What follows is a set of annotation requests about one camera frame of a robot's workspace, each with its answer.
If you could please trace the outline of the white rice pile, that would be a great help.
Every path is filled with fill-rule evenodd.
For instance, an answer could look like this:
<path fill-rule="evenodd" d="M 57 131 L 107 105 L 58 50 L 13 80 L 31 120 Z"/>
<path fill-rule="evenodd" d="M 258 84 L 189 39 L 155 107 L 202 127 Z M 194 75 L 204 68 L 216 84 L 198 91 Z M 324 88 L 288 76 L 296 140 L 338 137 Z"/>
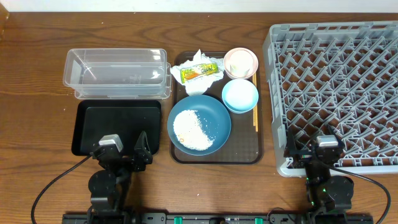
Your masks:
<path fill-rule="evenodd" d="M 184 147 L 196 151 L 205 151 L 213 145 L 211 139 L 202 129 L 197 110 L 183 110 L 173 121 L 173 131 Z"/>

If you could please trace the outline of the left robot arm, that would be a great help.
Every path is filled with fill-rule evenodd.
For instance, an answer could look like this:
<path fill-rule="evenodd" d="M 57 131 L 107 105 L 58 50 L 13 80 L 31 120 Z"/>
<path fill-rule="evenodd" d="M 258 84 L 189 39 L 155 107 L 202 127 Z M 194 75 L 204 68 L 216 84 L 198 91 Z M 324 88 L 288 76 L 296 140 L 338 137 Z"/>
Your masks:
<path fill-rule="evenodd" d="M 102 170 L 88 182 L 91 204 L 98 213 L 116 213 L 124 205 L 131 184 L 131 175 L 142 172 L 153 161 L 147 134 L 142 131 L 129 154 L 122 154 L 123 144 L 117 134 L 103 136 L 98 147 L 90 153 Z"/>

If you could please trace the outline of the dark blue plate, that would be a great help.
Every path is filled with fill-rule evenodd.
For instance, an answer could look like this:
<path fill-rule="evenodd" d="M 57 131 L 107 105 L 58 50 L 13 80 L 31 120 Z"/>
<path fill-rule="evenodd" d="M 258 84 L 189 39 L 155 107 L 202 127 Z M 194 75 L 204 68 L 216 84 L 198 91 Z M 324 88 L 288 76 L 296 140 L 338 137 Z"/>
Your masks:
<path fill-rule="evenodd" d="M 183 110 L 197 110 L 204 132 L 214 140 L 213 145 L 205 151 L 196 151 L 179 143 L 174 131 L 173 121 Z M 228 110 L 216 98 L 207 95 L 188 96 L 180 100 L 171 110 L 167 120 L 167 131 L 170 140 L 179 150 L 193 156 L 211 154 L 221 148 L 231 132 L 231 118 Z"/>

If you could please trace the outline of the yellow green snack wrapper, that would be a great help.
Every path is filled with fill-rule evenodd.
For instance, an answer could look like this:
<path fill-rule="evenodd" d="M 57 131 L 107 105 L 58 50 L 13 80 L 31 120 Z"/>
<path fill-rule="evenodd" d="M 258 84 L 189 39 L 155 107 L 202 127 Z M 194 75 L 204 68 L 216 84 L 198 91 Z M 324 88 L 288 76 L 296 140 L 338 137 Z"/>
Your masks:
<path fill-rule="evenodd" d="M 202 76 L 218 73 L 218 71 L 219 69 L 216 63 L 202 63 L 181 69 L 180 78 L 182 83 L 186 83 Z"/>

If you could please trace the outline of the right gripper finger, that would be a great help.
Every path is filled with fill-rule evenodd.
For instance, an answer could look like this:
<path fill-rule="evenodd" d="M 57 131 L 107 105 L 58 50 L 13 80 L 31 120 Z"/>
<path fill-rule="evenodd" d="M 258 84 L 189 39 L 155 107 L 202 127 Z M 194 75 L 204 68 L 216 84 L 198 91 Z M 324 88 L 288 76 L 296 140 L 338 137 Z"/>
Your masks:
<path fill-rule="evenodd" d="M 331 125 L 328 124 L 328 125 L 326 126 L 326 128 L 327 128 L 327 130 L 328 130 L 328 132 L 329 132 L 329 135 L 330 135 L 330 136 L 334 136 L 334 138 L 335 138 L 336 144 L 334 144 L 333 146 L 344 146 L 343 141 L 341 140 L 341 138 L 339 138 L 339 137 L 336 135 L 335 130 L 333 129 L 333 127 L 332 127 Z"/>
<path fill-rule="evenodd" d="M 298 154 L 298 150 L 295 145 L 294 134 L 293 134 L 291 128 L 289 128 L 287 130 L 287 142 L 286 142 L 286 146 L 285 146 L 284 157 L 294 157 L 297 154 Z"/>

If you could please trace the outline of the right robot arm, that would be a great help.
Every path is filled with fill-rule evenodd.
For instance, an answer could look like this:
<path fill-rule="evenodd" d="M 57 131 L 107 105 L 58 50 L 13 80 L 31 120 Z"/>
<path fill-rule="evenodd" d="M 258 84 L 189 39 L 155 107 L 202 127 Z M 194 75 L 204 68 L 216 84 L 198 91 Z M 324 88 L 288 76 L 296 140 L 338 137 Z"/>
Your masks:
<path fill-rule="evenodd" d="M 303 167 L 307 177 L 307 197 L 323 213 L 352 208 L 354 183 L 349 177 L 331 175 L 332 165 L 343 153 L 342 140 L 327 126 L 328 134 L 318 135 L 308 149 L 299 148 L 291 129 L 287 131 L 285 157 L 293 158 L 293 167 Z"/>

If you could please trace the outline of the white napkin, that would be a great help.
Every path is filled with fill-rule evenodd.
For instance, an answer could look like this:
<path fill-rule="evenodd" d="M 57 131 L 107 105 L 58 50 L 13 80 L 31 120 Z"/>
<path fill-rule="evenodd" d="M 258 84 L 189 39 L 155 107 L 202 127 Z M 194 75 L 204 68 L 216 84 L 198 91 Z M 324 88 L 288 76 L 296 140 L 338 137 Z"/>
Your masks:
<path fill-rule="evenodd" d="M 180 78 L 180 71 L 183 68 L 192 67 L 194 65 L 202 64 L 202 63 L 216 63 L 218 66 L 218 73 L 214 73 L 212 75 L 202 76 L 191 80 L 186 83 L 182 83 Z M 204 92 L 209 89 L 209 87 L 213 84 L 213 82 L 217 82 L 224 77 L 224 62 L 222 58 L 214 58 L 208 57 L 205 53 L 203 53 L 200 49 L 195 53 L 192 59 L 186 60 L 184 63 L 180 65 L 174 65 L 170 69 L 171 74 L 174 76 L 176 81 L 185 87 L 185 90 L 189 96 L 193 95 L 202 95 Z"/>

